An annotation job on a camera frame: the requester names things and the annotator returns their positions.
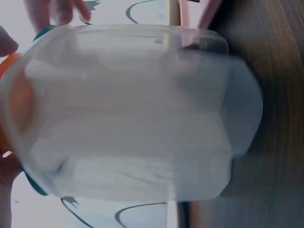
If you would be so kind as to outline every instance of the pink object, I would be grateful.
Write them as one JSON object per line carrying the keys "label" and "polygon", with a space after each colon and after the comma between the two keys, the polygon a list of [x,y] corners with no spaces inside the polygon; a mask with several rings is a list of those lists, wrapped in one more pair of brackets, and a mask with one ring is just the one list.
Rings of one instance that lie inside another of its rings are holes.
{"label": "pink object", "polygon": [[222,0],[180,0],[180,22],[189,28],[207,29]]}

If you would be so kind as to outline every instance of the frosted plastic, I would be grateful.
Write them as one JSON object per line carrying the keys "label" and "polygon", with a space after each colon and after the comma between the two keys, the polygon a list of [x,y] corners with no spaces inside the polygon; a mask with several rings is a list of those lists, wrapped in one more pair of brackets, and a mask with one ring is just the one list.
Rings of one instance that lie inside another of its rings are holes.
{"label": "frosted plastic", "polygon": [[[182,50],[210,31],[162,26],[58,27],[1,79],[1,122],[47,193],[107,200],[205,200],[230,180],[262,114],[244,61]],[[8,111],[14,76],[31,81],[35,121]]]}

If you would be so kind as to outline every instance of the green leaf decal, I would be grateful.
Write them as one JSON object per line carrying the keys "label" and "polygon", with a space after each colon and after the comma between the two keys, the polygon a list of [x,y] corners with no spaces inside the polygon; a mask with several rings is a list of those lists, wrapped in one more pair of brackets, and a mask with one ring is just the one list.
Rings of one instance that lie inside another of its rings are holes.
{"label": "green leaf decal", "polygon": [[95,1],[85,1],[86,5],[88,8],[93,11],[96,10],[95,6],[98,6],[100,4],[100,0],[95,0]]}
{"label": "green leaf decal", "polygon": [[72,206],[74,206],[74,208],[77,208],[76,205],[79,205],[77,200],[74,197],[65,196],[62,199],[65,200],[66,202],[70,203]]}

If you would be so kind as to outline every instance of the wood grain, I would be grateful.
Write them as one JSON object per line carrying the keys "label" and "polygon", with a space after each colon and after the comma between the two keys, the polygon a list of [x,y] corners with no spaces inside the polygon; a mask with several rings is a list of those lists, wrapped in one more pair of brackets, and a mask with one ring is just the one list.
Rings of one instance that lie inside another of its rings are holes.
{"label": "wood grain", "polygon": [[211,29],[255,72],[264,113],[222,195],[192,205],[191,228],[302,228],[304,0],[224,0]]}

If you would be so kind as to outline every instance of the black curved line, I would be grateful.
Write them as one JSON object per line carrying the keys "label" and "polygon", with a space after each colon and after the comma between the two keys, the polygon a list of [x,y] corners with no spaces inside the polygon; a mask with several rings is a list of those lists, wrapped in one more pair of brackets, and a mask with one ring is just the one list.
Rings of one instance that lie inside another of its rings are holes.
{"label": "black curved line", "polygon": [[83,224],[85,224],[87,227],[90,227],[90,228],[94,228],[92,227],[90,224],[88,224],[86,221],[84,221],[82,218],[80,218],[74,211],[72,211],[65,203],[65,200],[64,199],[60,199],[63,206],[65,206],[65,208],[71,212],[79,221],[81,221]]}
{"label": "black curved line", "polygon": [[145,2],[149,2],[149,1],[156,1],[156,0],[141,1],[141,2],[138,2],[138,3],[135,3],[135,4],[131,5],[129,8],[127,8],[127,10],[125,11],[125,15],[127,16],[127,18],[128,18],[130,21],[132,21],[133,23],[139,24],[136,20],[134,20],[134,19],[132,18],[132,16],[131,16],[131,9],[132,9],[134,6],[138,5],[138,4],[145,3]]}
{"label": "black curved line", "polygon": [[124,208],[124,209],[121,209],[119,210],[118,212],[116,212],[115,214],[115,220],[123,227],[123,228],[128,228],[126,227],[120,220],[120,214],[125,211],[125,210],[128,210],[128,209],[131,209],[131,208],[137,208],[137,207],[142,207],[142,206],[149,206],[149,205],[157,205],[157,204],[166,204],[166,203],[148,203],[148,204],[141,204],[141,205],[136,205],[136,206],[132,206],[132,207],[128,207],[128,208]]}

